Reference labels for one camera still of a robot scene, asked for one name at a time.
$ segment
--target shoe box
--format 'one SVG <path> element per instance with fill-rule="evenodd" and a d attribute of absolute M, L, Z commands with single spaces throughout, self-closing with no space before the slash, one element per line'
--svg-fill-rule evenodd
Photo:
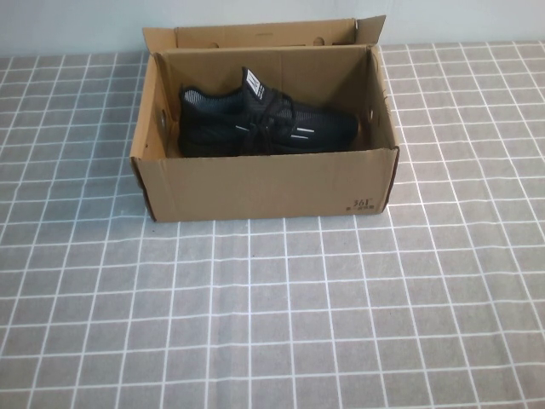
<path fill-rule="evenodd" d="M 153 219 L 383 212 L 399 160 L 375 47 L 384 20 L 145 28 L 150 57 L 130 162 Z M 183 158 L 180 87 L 225 94 L 240 86 L 242 66 L 295 101 L 356 114 L 351 150 Z"/>

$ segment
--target shoe tongue label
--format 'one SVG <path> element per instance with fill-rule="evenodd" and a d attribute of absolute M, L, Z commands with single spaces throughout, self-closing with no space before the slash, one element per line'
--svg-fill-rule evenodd
<path fill-rule="evenodd" d="M 261 100 L 263 98 L 263 91 L 265 90 L 265 87 L 261 85 L 259 79 L 257 79 L 254 73 L 250 70 L 248 70 L 248 74 L 246 75 L 246 83 L 248 83 L 252 91 L 254 91 L 255 96 Z"/>

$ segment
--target shoe tongue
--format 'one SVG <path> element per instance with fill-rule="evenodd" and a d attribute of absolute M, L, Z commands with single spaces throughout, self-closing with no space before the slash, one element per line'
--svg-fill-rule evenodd
<path fill-rule="evenodd" d="M 244 105 L 252 112 L 263 112 L 274 97 L 274 93 L 248 68 L 242 69 Z"/>

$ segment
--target box flap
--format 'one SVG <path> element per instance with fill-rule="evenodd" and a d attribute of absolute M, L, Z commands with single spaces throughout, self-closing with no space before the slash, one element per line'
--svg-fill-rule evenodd
<path fill-rule="evenodd" d="M 390 179 L 390 186 L 388 187 L 386 198 L 384 199 L 384 205 L 382 207 L 382 210 L 386 209 L 386 206 L 388 205 L 388 202 L 390 201 L 390 194 L 392 194 L 392 188 L 393 184 L 395 182 L 395 176 L 398 173 L 398 164 L 399 164 L 399 147 L 396 147 L 393 150 L 395 153 L 395 160 L 393 162 L 393 169 L 392 169 L 392 178 Z"/>
<path fill-rule="evenodd" d="M 358 20 L 356 43 L 372 45 L 378 43 L 385 20 L 386 15 L 378 15 L 377 17 L 370 17 L 369 19 Z"/>
<path fill-rule="evenodd" d="M 151 54 L 176 48 L 176 32 L 174 28 L 146 27 L 142 31 L 144 32 L 144 41 L 146 41 L 147 49 Z"/>
<path fill-rule="evenodd" d="M 150 214 L 152 219 L 156 221 L 157 218 L 153 214 L 150 197 L 149 197 L 149 194 L 147 194 L 147 190 L 146 190 L 146 184 L 144 183 L 144 180 L 142 179 L 142 175 L 140 173 L 140 169 L 138 168 L 139 162 L 140 160 L 138 158 L 130 158 L 130 167 L 133 170 L 133 174 L 135 175 L 138 186 L 140 187 L 140 189 L 142 189 L 142 194 L 144 195 L 144 203 L 146 204 L 147 212 Z"/>
<path fill-rule="evenodd" d="M 356 21 L 324 20 L 245 26 L 179 27 L 178 48 L 354 44 Z"/>
<path fill-rule="evenodd" d="M 366 96 L 369 107 L 368 122 L 371 134 L 380 136 L 374 138 L 373 146 L 396 149 L 399 147 L 399 138 L 392 122 L 389 98 L 382 76 L 382 60 L 377 47 L 370 47 L 368 56 L 369 76 Z"/>
<path fill-rule="evenodd" d="M 153 57 L 147 59 L 146 77 L 144 78 L 144 87 L 142 89 L 141 105 L 138 111 L 138 121 L 136 122 L 133 143 L 130 147 L 131 158 L 143 158 L 144 146 L 146 145 L 147 134 L 150 127 L 150 120 L 153 108 L 153 99 L 155 95 L 155 83 L 157 80 L 157 66 Z"/>
<path fill-rule="evenodd" d="M 150 214 L 155 221 L 169 219 L 174 221 L 176 209 L 171 186 L 165 180 L 164 159 L 135 159 L 139 177 L 144 185 L 144 198 Z"/>

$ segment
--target black sneaker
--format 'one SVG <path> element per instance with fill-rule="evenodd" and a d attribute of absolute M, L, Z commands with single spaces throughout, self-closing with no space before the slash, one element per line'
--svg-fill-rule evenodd
<path fill-rule="evenodd" d="M 181 153 L 188 158 L 348 150 L 358 133 L 355 115 L 294 102 L 243 68 L 230 94 L 180 91 Z"/>

